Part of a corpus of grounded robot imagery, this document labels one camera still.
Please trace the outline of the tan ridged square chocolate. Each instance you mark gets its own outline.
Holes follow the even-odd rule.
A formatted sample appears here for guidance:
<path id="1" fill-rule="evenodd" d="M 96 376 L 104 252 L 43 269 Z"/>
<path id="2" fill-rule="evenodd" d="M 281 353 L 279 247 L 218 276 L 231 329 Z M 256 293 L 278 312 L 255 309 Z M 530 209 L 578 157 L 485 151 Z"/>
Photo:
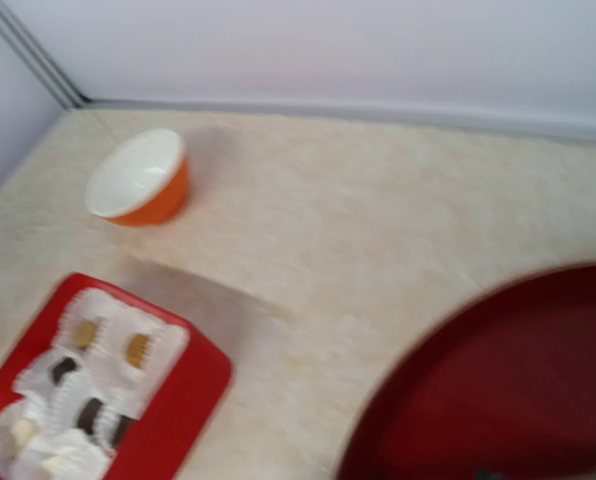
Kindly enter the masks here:
<path id="1" fill-rule="evenodd" d="M 151 336 L 143 333 L 132 335 L 125 350 L 126 362 L 131 367 L 142 370 L 151 343 Z"/>

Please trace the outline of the tan round chocolate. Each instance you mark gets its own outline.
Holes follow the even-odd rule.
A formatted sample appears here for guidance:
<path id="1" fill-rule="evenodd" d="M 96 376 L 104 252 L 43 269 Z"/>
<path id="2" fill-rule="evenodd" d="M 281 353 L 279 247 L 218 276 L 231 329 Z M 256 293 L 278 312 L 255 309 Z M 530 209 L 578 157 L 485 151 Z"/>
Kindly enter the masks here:
<path id="1" fill-rule="evenodd" d="M 83 320 L 77 326 L 73 335 L 73 346 L 80 351 L 86 351 L 96 340 L 99 324 L 92 320 Z"/>

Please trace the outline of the red chocolate box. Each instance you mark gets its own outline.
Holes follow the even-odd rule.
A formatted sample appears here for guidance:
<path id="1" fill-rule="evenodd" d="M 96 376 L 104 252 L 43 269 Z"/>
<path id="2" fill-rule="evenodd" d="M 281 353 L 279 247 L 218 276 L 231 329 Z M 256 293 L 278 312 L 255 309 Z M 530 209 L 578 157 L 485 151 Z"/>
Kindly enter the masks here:
<path id="1" fill-rule="evenodd" d="M 87 288 L 98 288 L 190 335 L 142 419 L 125 435 L 105 475 L 107 479 L 171 479 L 220 403 L 232 377 L 232 363 L 186 319 L 108 282 L 72 273 L 57 284 L 0 366 L 0 412 L 21 398 L 12 390 L 15 376 L 49 347 L 59 315 Z"/>

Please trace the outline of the dark brown chocolate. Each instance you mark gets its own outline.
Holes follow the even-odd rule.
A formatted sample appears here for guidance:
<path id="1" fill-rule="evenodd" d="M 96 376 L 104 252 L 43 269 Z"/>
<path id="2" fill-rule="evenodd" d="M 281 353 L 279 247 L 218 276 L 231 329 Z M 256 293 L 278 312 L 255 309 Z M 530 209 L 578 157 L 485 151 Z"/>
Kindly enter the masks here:
<path id="1" fill-rule="evenodd" d="M 125 436 L 128 428 L 135 422 L 135 420 L 126 415 L 120 415 L 118 421 L 112 431 L 110 444 L 116 449 Z"/>

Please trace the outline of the dark square chocolate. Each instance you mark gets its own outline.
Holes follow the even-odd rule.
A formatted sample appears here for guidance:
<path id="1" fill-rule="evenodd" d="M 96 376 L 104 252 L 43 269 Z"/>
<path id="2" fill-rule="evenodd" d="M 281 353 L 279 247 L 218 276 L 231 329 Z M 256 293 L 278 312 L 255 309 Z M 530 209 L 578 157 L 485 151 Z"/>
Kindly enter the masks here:
<path id="1" fill-rule="evenodd" d="M 50 374 L 54 386 L 59 386 L 65 375 L 77 371 L 79 364 L 72 357 L 63 357 L 53 365 Z"/>

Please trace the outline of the round dark red tray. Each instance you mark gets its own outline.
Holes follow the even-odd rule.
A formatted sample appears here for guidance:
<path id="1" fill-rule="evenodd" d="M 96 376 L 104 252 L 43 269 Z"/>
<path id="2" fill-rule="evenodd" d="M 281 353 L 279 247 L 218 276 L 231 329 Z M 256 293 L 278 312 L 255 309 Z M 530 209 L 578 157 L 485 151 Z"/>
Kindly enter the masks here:
<path id="1" fill-rule="evenodd" d="M 596 263 L 487 292 L 407 350 L 340 479 L 552 479 L 596 471 Z"/>

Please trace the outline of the dark heart chocolate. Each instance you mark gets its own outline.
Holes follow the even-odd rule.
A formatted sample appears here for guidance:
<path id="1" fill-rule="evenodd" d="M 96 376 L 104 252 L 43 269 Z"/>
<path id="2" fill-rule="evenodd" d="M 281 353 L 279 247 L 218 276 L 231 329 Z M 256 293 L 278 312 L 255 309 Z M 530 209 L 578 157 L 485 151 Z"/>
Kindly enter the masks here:
<path id="1" fill-rule="evenodd" d="M 76 417 L 76 427 L 84 431 L 88 436 L 93 436 L 95 421 L 104 406 L 104 402 L 99 398 L 88 398 L 78 412 Z"/>

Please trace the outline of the white square chocolate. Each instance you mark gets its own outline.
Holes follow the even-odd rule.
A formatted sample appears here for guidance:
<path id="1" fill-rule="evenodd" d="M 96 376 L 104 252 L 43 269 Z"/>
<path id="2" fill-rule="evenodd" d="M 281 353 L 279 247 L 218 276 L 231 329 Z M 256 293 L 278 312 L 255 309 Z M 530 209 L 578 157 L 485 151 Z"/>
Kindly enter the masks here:
<path id="1" fill-rule="evenodd" d="M 65 452 L 58 453 L 40 461 L 38 478 L 41 480 L 61 479 L 69 470 L 69 455 Z"/>

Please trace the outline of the white oval chocolate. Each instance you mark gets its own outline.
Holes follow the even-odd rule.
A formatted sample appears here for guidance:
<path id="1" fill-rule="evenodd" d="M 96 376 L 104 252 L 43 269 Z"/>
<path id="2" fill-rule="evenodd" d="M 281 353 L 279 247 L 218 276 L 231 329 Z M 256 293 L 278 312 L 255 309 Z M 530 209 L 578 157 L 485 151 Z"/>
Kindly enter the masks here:
<path id="1" fill-rule="evenodd" d="M 21 451 L 37 434 L 38 425 L 34 420 L 18 419 L 11 428 L 14 450 Z"/>

